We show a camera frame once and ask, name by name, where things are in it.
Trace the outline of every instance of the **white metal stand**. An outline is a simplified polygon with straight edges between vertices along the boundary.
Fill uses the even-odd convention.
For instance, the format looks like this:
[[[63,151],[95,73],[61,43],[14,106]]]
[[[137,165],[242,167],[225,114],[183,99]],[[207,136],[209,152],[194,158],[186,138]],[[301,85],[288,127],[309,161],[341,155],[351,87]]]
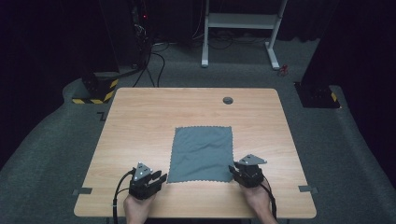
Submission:
[[[285,11],[288,0],[281,0],[280,9],[276,15],[251,15],[251,14],[230,14],[230,13],[209,13],[209,0],[206,0],[205,9],[205,34],[202,50],[202,67],[209,66],[208,59],[208,31],[209,27],[222,28],[246,28],[246,29],[263,29],[273,30],[270,42],[265,42],[265,49],[271,61],[274,70],[279,69],[274,53],[274,43],[276,35],[282,22],[283,12]]]

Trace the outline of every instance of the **yellow and black hazard tape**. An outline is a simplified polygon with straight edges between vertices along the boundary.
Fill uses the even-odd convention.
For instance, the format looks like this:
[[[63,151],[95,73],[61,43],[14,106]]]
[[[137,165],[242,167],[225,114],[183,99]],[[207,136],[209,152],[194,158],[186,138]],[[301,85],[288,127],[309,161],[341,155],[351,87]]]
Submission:
[[[114,90],[116,89],[117,83],[119,82],[118,79],[112,81],[110,83],[110,86],[107,90],[107,94],[103,99],[97,99],[97,98],[73,98],[72,101],[74,104],[77,105],[85,105],[85,104],[95,104],[95,105],[101,105],[101,104],[107,104],[111,97],[114,94]]]

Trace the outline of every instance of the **person's right hand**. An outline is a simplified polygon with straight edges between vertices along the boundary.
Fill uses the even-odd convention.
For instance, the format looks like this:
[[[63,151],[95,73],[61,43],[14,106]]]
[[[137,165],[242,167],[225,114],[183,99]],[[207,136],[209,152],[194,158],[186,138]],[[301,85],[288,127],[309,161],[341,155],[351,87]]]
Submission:
[[[270,188],[266,179],[262,181],[262,184],[266,188]],[[245,195],[247,204],[253,209],[262,224],[277,223],[270,210],[270,196],[268,195],[267,191],[262,188],[262,186],[250,189],[242,185],[239,186]]]

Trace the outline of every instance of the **cloth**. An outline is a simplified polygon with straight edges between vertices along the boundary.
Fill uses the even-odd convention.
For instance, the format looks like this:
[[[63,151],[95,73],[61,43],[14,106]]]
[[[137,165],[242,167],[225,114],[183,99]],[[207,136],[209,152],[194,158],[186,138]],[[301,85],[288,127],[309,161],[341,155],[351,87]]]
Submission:
[[[176,128],[168,183],[184,181],[230,182],[233,175],[233,132],[231,127]]]

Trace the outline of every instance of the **tape piece on table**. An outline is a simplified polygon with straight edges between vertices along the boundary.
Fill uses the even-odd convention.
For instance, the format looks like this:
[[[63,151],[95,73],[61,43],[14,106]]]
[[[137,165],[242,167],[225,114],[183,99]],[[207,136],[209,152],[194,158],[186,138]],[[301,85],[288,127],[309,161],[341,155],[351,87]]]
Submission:
[[[311,186],[299,186],[298,187],[300,192],[311,192],[311,194],[317,194],[319,193],[318,188],[311,187]]]
[[[91,194],[91,188],[81,188],[81,189],[74,189],[72,195],[79,195],[79,194]]]

